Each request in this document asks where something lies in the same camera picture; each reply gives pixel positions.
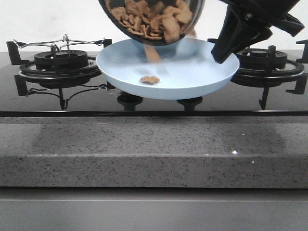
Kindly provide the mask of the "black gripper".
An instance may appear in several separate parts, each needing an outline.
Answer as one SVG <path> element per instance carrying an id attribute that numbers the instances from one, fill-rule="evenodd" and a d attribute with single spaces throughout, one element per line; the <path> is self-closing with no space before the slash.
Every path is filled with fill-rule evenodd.
<path id="1" fill-rule="evenodd" d="M 296 36 L 304 25 L 289 11 L 297 0 L 225 0 L 229 4 L 223 27 L 211 53 L 221 64 L 232 54 L 267 40 L 274 26 Z"/>

